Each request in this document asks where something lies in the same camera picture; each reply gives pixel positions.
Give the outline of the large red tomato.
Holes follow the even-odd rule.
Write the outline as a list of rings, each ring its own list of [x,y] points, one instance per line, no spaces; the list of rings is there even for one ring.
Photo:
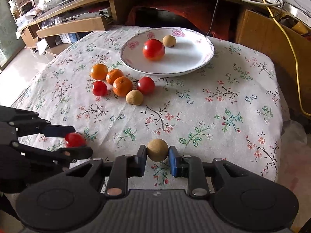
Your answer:
[[[165,46],[157,39],[149,39],[144,43],[142,52],[146,59],[157,61],[165,55]]]

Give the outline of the brown cardboard panel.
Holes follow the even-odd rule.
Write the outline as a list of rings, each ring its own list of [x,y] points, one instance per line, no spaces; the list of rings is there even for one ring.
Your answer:
[[[310,41],[288,27],[284,30],[296,53],[301,97],[298,97],[294,55],[286,35],[272,19],[244,10],[238,19],[235,41],[270,57],[288,106],[301,113],[301,100],[303,110],[310,113]]]

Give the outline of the blue white cardboard box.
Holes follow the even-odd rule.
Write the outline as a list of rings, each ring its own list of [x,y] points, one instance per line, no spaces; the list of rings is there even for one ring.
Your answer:
[[[59,34],[59,37],[63,44],[73,44],[83,38],[85,36],[84,33],[66,33]]]

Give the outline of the brown longan fruit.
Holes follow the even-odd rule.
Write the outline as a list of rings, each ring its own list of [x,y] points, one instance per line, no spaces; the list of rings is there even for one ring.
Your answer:
[[[172,35],[166,35],[163,37],[162,43],[165,47],[174,47],[176,45],[176,38]]]
[[[128,104],[139,106],[143,103],[143,94],[139,90],[132,90],[127,93],[125,99]]]
[[[165,160],[168,153],[169,147],[162,139],[153,139],[147,144],[147,155],[154,162]]]

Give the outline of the silver set-top box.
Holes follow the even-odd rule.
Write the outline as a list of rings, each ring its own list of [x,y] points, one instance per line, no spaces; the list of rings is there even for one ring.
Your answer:
[[[89,11],[80,11],[80,12],[70,12],[70,13],[65,13],[63,16],[56,16],[50,19],[45,20],[41,24],[41,29],[48,28],[50,26],[54,26],[57,24],[61,23],[67,23],[71,21],[76,21],[80,19],[89,19],[89,18],[94,18],[94,17],[105,17],[105,18],[110,18],[112,16],[111,12],[109,10],[100,10],[97,12],[89,12]]]

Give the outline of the wooden TV cabinet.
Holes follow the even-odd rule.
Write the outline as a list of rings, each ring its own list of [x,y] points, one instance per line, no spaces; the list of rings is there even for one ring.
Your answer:
[[[94,17],[61,23],[41,29],[50,18],[65,13],[109,10],[110,18]],[[20,34],[26,48],[36,50],[41,39],[56,56],[59,48],[56,37],[65,33],[89,33],[108,30],[113,24],[145,27],[186,27],[224,40],[233,40],[237,33],[238,19],[246,9],[242,2],[234,0],[74,0],[48,10],[22,27]]]

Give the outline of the white floral ceramic bowl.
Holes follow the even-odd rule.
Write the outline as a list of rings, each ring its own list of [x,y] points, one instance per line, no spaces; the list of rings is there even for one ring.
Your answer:
[[[176,39],[173,47],[165,47],[164,56],[157,61],[147,59],[143,54],[146,41],[161,41],[171,35]],[[151,28],[136,34],[124,43],[120,59],[128,68],[146,75],[176,77],[192,73],[207,65],[215,54],[215,47],[208,37],[187,28]]]

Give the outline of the floral white tablecloth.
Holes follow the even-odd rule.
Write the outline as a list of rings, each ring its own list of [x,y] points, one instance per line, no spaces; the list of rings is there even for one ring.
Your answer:
[[[160,138],[180,154],[204,162],[223,158],[275,181],[283,117],[275,66],[260,52],[212,38],[215,55],[206,66],[181,77],[153,77],[155,91],[140,106],[112,90],[92,94],[90,71],[98,63],[121,70],[133,84],[142,78],[119,53],[124,44],[137,49],[131,38],[146,31],[116,26],[83,37],[51,61],[14,106],[73,126],[106,162]]]

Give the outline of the round orange mandarin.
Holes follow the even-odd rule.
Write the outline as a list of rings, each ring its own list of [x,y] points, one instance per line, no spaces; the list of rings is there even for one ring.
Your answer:
[[[90,75],[93,79],[102,81],[106,79],[108,68],[104,64],[95,64],[91,68]]]

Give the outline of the white power strip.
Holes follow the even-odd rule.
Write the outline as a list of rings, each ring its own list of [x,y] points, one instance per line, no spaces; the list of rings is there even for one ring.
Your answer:
[[[291,16],[302,21],[307,26],[311,27],[310,12],[306,9],[303,9],[301,6],[291,4],[283,0],[265,0],[268,4],[274,4],[280,7],[281,9],[288,12]]]

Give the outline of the small red cherry tomato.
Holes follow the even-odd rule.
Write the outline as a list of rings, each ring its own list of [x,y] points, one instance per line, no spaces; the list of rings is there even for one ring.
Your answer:
[[[107,85],[103,81],[95,81],[92,84],[92,93],[96,96],[105,96],[107,94]]]

